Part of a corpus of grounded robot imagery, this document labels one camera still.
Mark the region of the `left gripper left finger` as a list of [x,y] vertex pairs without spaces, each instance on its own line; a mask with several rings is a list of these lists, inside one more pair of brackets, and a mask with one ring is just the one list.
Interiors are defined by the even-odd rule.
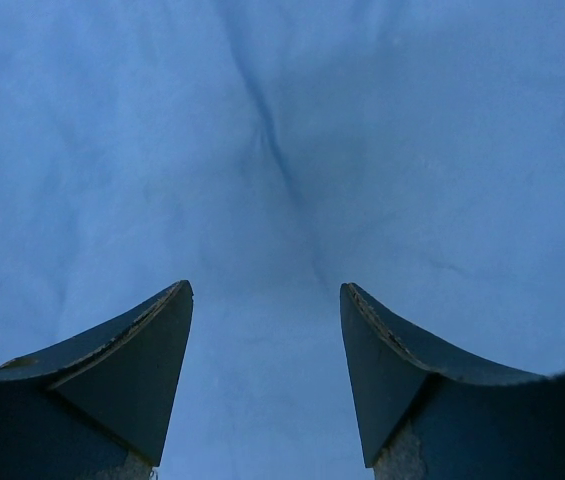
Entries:
[[193,313],[179,281],[0,366],[0,479],[151,479]]

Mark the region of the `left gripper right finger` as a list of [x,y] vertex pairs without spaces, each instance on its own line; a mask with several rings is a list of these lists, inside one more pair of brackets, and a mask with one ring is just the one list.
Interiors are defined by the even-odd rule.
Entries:
[[378,479],[565,479],[565,372],[458,348],[353,283],[340,315],[366,467]]

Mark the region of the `blue surgical drape cloth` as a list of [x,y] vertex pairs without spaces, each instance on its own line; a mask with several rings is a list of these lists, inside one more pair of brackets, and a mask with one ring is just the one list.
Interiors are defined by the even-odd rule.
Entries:
[[163,479],[366,479],[354,282],[565,370],[565,1],[0,1],[0,364],[194,291]]

